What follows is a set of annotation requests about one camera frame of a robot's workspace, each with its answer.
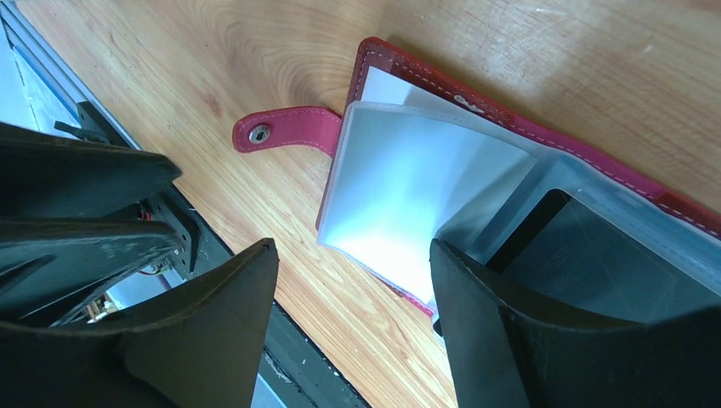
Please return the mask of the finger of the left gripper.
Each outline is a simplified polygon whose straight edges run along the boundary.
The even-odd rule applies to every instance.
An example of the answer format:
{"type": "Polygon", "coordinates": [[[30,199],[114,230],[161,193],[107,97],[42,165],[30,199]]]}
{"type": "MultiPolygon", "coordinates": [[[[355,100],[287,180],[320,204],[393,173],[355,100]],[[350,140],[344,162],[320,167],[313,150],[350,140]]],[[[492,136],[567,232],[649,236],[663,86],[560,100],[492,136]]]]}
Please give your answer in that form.
{"type": "Polygon", "coordinates": [[[128,275],[179,246],[164,223],[101,219],[1,222],[1,319],[32,327],[72,322],[128,275]]]}
{"type": "Polygon", "coordinates": [[[1,214],[98,218],[165,190],[181,175],[167,157],[1,125],[1,214]]]}

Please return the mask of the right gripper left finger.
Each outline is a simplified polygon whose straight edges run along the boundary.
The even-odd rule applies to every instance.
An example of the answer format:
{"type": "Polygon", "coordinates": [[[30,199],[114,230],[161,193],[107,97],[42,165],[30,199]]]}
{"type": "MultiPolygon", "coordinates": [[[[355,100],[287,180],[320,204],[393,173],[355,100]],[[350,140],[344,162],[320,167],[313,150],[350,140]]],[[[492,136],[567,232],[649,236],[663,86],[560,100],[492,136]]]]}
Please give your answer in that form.
{"type": "Polygon", "coordinates": [[[263,238],[93,324],[1,325],[4,407],[248,407],[279,269],[263,238]]]}

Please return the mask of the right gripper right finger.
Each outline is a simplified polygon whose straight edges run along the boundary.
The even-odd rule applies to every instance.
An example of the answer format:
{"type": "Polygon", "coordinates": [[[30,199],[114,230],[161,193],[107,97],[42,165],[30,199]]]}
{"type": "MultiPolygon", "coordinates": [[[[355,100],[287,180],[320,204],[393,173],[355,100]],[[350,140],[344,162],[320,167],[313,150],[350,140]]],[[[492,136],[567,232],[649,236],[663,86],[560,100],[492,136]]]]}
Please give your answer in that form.
{"type": "Polygon", "coordinates": [[[579,309],[435,239],[429,263],[461,407],[717,407],[720,309],[652,323],[579,309]]]}

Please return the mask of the dark credit card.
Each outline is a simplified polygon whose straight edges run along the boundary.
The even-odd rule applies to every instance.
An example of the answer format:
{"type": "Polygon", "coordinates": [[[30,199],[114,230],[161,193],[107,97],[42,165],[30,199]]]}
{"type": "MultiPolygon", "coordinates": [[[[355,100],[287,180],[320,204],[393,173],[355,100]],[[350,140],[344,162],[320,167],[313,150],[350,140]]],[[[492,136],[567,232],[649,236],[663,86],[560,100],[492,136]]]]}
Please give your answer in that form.
{"type": "Polygon", "coordinates": [[[486,267],[562,303],[624,320],[665,320],[720,304],[718,294],[557,189],[486,267]]]}

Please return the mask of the red leather card holder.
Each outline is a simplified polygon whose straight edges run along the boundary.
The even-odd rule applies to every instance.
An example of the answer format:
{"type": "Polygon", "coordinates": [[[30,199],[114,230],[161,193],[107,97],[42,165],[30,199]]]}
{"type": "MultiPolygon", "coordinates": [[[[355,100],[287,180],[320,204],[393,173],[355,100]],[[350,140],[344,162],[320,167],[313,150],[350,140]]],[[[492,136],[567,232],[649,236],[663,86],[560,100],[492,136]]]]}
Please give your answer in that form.
{"type": "Polygon", "coordinates": [[[484,264],[550,190],[720,296],[720,217],[580,139],[534,123],[376,37],[358,48],[345,112],[256,112],[241,153],[307,145],[332,158],[317,240],[432,315],[429,246],[484,264]]]}

